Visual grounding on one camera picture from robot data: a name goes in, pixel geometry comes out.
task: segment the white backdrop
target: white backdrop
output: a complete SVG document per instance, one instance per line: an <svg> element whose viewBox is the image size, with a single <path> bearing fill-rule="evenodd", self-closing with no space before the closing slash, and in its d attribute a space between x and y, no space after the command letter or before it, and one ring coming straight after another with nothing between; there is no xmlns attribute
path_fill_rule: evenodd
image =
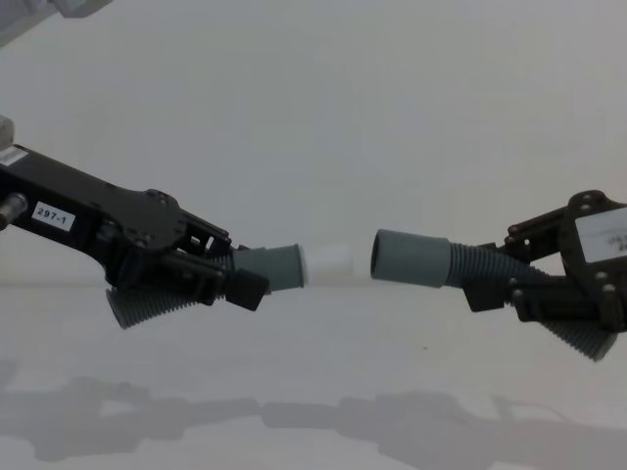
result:
<svg viewBox="0 0 627 470"><path fill-rule="evenodd" d="M0 113L20 143L120 186L169 192L237 243L367 245L380 227L498 241L581 190L627 201L626 15L614 0L117 0L0 50ZM625 346L593 366L511 311L469 314L454 291L295 292L252 317L220 305L120 332L100 289L68 287L102 285L100 267L17 230L2 234L0 282L20 286L3 294L0 353L22 374L7 373L22 377L7 412L11 397L26 410L44 397L28 391L61 407L11 415L5 432L0 418L12 468L48 468L55 452L86 455L59 468L86 458L90 468L583 470L586 455L624 467L627 431L605 428L627 426ZM76 392L77 377L91 379ZM169 401L104 424L72 415L76 397L100 403L118 382L219 409L285 400L347 417L334 418L338 432L274 432L272 408L264 426L247 401L234 405L251 415L239 424L209 426L219 411L163 444L150 429L169 429L159 414ZM562 416L541 409L511 424L494 396ZM289 428L281 412L276 427ZM302 406L287 414L305 428L324 421ZM59 442L37 431L41 416L67 430ZM552 427L564 419L572 426ZM119 434L144 444L116 444Z"/></svg>

